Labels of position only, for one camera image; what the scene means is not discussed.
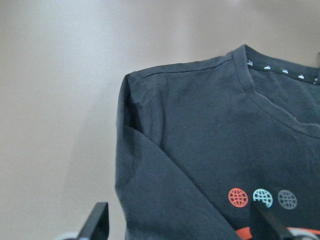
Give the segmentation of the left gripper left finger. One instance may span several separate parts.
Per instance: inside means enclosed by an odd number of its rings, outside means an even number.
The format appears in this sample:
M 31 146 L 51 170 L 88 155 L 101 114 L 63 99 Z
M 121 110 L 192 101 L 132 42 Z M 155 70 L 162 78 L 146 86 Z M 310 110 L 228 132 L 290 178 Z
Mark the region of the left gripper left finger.
M 80 230 L 78 240 L 107 240 L 109 238 L 109 205 L 97 202 Z

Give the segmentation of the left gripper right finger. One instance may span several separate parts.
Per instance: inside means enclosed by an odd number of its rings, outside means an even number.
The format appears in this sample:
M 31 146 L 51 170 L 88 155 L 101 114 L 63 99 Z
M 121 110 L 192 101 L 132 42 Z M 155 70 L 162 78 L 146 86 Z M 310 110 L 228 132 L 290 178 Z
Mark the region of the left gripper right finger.
M 265 203 L 251 203 L 251 235 L 254 240 L 293 240 L 294 236 Z

